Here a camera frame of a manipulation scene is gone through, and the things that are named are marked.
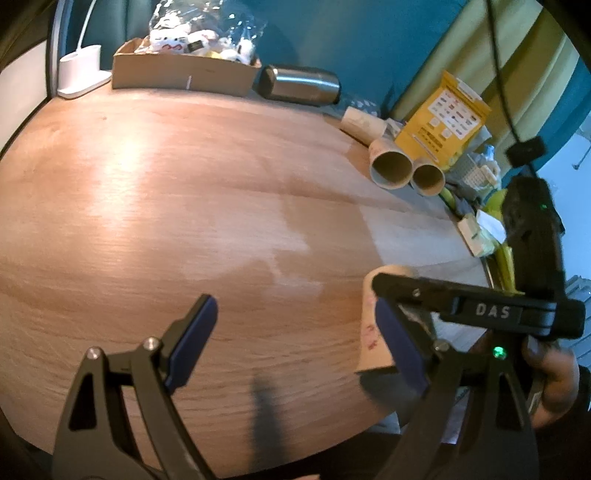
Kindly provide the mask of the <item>person's right hand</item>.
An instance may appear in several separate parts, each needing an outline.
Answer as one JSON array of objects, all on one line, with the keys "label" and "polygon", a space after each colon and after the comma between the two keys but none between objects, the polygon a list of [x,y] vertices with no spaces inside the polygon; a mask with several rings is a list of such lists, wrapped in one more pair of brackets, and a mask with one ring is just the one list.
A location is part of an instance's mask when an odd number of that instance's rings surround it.
[{"label": "person's right hand", "polygon": [[565,416],[578,397],[580,371],[570,350],[528,338],[526,361],[545,375],[541,399],[531,413],[535,429],[546,427]]}]

